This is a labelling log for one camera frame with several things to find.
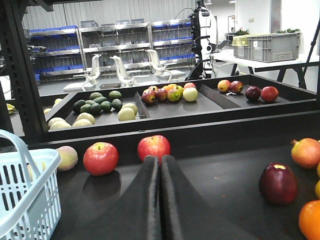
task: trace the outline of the tray divider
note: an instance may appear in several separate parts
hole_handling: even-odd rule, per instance
[[[134,95],[134,102],[136,107],[138,108],[138,114],[140,115],[140,119],[150,119],[150,113],[141,99],[140,94],[136,91]]]
[[[230,101],[220,93],[216,92],[212,88],[208,87],[207,85],[201,84],[199,92],[206,96],[211,101],[218,104],[223,109],[234,109],[234,108],[240,108],[240,106],[233,101]]]

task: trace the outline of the white table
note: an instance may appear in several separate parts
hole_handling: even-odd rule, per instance
[[[279,70],[277,81],[282,82],[287,69],[293,69],[298,76],[299,87],[306,89],[305,76],[303,72],[303,67],[305,67],[308,55],[299,54],[299,58],[296,60],[287,60],[287,61],[275,61],[275,62],[262,62],[255,60],[248,60],[234,56],[233,49],[223,50],[218,53],[214,53],[213,57],[215,60],[230,62],[233,63],[231,76],[234,76],[236,73],[237,65],[247,66],[250,74],[254,72],[265,72],[265,71],[274,71]],[[318,66],[320,62],[320,56],[312,55],[308,64],[310,66]]]

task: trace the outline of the orange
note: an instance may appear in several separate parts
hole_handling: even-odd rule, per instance
[[[320,239],[320,200],[307,202],[299,213],[299,228],[308,240]]]

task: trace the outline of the table leg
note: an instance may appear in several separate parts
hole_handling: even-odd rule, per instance
[[[278,78],[276,80],[278,82],[282,82],[284,80],[285,73],[286,73],[286,69],[280,69]]]
[[[233,66],[232,66],[232,71],[231,71],[231,76],[234,76],[234,75],[235,75],[237,66],[238,66],[237,63],[234,63],[234,64],[233,64]]]
[[[302,70],[302,67],[294,67],[293,70],[298,75],[299,88],[307,89],[305,75],[304,75],[304,71]]]
[[[248,66],[248,69],[249,69],[249,73],[250,73],[250,74],[254,74],[254,71],[253,71],[253,69],[252,69],[251,66]]]

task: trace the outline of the green apple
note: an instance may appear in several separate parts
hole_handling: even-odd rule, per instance
[[[198,98],[198,90],[195,87],[185,88],[183,91],[183,98],[187,102],[193,102]]]

